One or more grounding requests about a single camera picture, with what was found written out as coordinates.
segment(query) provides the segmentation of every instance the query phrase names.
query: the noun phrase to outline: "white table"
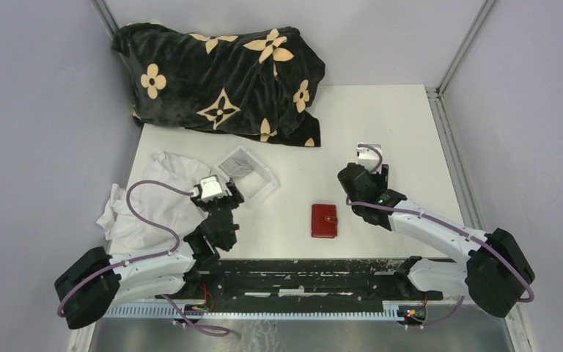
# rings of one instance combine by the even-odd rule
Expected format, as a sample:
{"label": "white table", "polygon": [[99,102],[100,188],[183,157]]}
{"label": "white table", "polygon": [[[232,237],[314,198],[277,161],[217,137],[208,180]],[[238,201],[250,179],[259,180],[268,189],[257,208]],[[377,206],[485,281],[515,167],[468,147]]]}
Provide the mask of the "white table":
{"label": "white table", "polygon": [[[356,161],[356,143],[381,144],[390,165],[390,188],[442,216],[462,223],[433,115],[422,85],[323,86],[310,108],[321,127],[321,148],[253,142],[181,128],[145,125],[128,185],[141,180],[152,153],[198,158],[213,166],[243,145],[280,182],[261,208],[234,210],[238,243],[223,258],[395,258],[440,252],[408,236],[365,223],[345,205],[337,173]],[[338,236],[310,237],[313,203],[335,204]],[[111,252],[121,252],[112,246]]]}

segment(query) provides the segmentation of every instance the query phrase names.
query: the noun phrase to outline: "white cloth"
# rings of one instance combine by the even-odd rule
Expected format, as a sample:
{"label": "white cloth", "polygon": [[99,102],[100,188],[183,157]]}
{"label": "white cloth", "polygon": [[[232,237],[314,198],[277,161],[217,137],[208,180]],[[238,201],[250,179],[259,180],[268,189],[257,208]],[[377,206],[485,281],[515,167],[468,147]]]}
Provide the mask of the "white cloth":
{"label": "white cloth", "polygon": [[[161,151],[152,154],[141,179],[157,180],[182,191],[191,191],[208,175],[210,168],[201,161]],[[180,237],[195,230],[204,218],[189,197],[157,185],[138,186],[130,202],[141,216],[173,229]],[[137,219],[126,205],[126,191],[118,185],[111,187],[105,212],[96,223],[104,229],[107,240],[133,250],[174,240],[167,231]]]}

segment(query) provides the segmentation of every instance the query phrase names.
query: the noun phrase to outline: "black blanket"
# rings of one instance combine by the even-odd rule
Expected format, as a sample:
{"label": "black blanket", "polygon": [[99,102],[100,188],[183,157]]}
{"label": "black blanket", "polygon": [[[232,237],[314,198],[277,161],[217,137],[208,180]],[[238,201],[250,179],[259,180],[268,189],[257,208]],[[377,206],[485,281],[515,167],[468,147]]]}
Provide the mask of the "black blanket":
{"label": "black blanket", "polygon": [[128,66],[142,122],[320,146],[318,120],[305,108],[325,64],[295,28],[207,37],[136,23],[112,48]]}

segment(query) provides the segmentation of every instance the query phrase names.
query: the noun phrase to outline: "red wallet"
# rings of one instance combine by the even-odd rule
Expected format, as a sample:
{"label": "red wallet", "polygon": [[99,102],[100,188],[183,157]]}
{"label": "red wallet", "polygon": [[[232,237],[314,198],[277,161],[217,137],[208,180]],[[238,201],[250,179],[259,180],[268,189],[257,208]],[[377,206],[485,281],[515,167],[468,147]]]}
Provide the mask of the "red wallet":
{"label": "red wallet", "polygon": [[333,204],[312,205],[312,237],[335,238],[338,236],[338,218]]}

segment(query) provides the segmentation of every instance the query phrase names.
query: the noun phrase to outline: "plastic bin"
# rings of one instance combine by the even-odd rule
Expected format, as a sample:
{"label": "plastic bin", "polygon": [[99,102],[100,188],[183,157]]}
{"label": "plastic bin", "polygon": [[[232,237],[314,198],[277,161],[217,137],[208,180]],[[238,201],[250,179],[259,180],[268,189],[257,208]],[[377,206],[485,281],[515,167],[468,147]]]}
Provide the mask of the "plastic bin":
{"label": "plastic bin", "polygon": [[262,205],[279,187],[271,170],[242,146],[215,164],[215,169],[226,181],[234,180],[236,188],[245,197],[245,206],[251,209]]}

